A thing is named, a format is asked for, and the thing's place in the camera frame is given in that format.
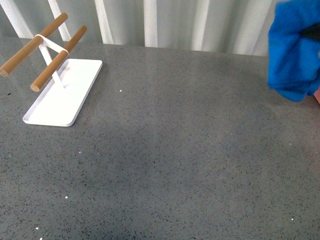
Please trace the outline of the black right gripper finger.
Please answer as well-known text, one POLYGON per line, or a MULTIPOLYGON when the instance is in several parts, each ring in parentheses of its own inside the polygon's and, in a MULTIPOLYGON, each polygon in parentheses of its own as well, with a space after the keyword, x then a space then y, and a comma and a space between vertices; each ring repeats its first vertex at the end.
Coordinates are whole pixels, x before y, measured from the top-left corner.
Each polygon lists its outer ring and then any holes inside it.
POLYGON ((310 27, 307 27, 306 29, 302 30, 300 32, 300 35, 304 38, 311 39, 313 41, 320 41, 320 23, 315 23, 311 25, 310 27))

